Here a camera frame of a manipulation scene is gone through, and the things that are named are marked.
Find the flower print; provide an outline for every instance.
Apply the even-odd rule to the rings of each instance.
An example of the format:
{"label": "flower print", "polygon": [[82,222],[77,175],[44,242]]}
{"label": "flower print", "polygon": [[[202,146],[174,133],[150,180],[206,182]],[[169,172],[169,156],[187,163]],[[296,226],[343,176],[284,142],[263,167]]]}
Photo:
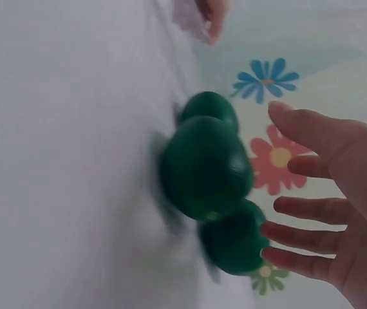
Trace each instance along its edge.
{"label": "flower print", "polygon": [[284,269],[276,268],[273,264],[265,262],[260,269],[255,270],[251,273],[250,278],[252,280],[252,289],[258,290],[260,295],[267,293],[267,286],[272,291],[282,291],[284,284],[280,279],[284,279],[289,276],[289,271]]}
{"label": "flower print", "polygon": [[297,87],[290,82],[299,78],[298,73],[290,72],[282,75],[286,67],[285,59],[278,58],[274,61],[272,69],[268,61],[262,62],[259,60],[252,60],[250,62],[252,72],[255,77],[247,72],[240,72],[238,74],[238,82],[233,87],[235,92],[231,97],[241,94],[242,98],[248,98],[256,92],[256,102],[262,104],[264,102],[265,88],[275,97],[283,96],[281,88],[288,91],[295,91]]}
{"label": "flower print", "polygon": [[288,161],[298,155],[310,153],[307,148],[291,142],[278,131],[275,125],[267,127],[270,143],[262,138],[254,138],[250,142],[250,148],[256,155],[250,159],[255,171],[255,188],[268,185],[268,193],[271,196],[281,192],[281,183],[291,190],[292,184],[298,188],[304,187],[306,177],[292,174],[288,168]]}

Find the green plastic egg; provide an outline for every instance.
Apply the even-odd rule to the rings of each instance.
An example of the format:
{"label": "green plastic egg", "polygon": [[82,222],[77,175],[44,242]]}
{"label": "green plastic egg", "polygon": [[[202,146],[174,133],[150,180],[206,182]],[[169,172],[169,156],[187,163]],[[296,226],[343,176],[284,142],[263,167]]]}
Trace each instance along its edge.
{"label": "green plastic egg", "polygon": [[160,176],[172,204],[199,221],[233,213],[254,179],[236,133],[208,116],[193,117],[179,127],[161,157]]}
{"label": "green plastic egg", "polygon": [[201,92],[189,99],[182,111],[181,123],[195,116],[211,116],[222,120],[238,134],[238,118],[232,104],[216,92]]}
{"label": "green plastic egg", "polygon": [[247,276],[263,265],[261,250],[269,240],[261,236],[259,228],[265,221],[262,210],[244,200],[236,213],[200,226],[200,239],[208,258],[224,272]]}

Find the blurred hand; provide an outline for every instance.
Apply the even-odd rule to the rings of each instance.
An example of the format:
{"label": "blurred hand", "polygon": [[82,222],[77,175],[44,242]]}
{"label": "blurred hand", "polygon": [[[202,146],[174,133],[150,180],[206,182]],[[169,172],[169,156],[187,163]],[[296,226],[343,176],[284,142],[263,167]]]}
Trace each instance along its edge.
{"label": "blurred hand", "polygon": [[196,4],[203,19],[211,22],[210,43],[215,44],[222,33],[223,22],[227,15],[227,0],[196,0]]}
{"label": "blurred hand", "polygon": [[293,110],[280,102],[270,104],[269,115],[287,138],[318,154],[291,159],[289,170],[333,179],[347,197],[281,197],[274,203],[275,211],[347,228],[342,232],[309,231],[266,222],[262,234],[280,244],[336,256],[304,256],[270,247],[263,257],[277,267],[327,281],[356,309],[367,309],[367,125]]}

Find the green flower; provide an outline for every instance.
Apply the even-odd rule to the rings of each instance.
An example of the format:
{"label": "green flower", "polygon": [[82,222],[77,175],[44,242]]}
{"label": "green flower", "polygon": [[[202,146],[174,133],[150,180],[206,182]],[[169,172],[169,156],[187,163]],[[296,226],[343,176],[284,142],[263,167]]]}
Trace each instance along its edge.
{"label": "green flower", "polygon": [[278,279],[284,279],[289,276],[289,271],[276,268],[273,264],[265,262],[264,265],[251,273],[252,289],[259,289],[260,295],[267,293],[267,285],[272,291],[284,289],[284,284]]}

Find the finger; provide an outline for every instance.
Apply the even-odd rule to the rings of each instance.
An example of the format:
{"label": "finger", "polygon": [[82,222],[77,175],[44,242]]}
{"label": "finger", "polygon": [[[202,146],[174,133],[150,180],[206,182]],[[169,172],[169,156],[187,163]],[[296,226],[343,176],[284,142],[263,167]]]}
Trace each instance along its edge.
{"label": "finger", "polygon": [[274,210],[299,219],[314,220],[331,225],[346,225],[353,212],[351,203],[342,198],[287,198],[274,202]]}
{"label": "finger", "polygon": [[288,170],[306,177],[331,179],[328,167],[318,156],[296,156],[288,162]]}
{"label": "finger", "polygon": [[336,254],[342,232],[329,230],[301,230],[273,222],[265,222],[261,233],[281,245],[319,254]]}
{"label": "finger", "polygon": [[214,7],[212,10],[213,12],[210,18],[211,27],[209,28],[209,37],[211,44],[215,44],[222,33],[223,21],[227,13],[227,8],[222,3],[221,5]]}
{"label": "finger", "polygon": [[327,162],[350,142],[350,135],[345,134],[349,131],[348,126],[343,125],[345,120],[315,111],[294,110],[282,102],[271,102],[268,113],[283,135],[315,151]]}
{"label": "finger", "polygon": [[308,278],[329,281],[328,274],[332,259],[321,256],[303,256],[273,247],[264,249],[262,257],[279,268],[296,272]]}

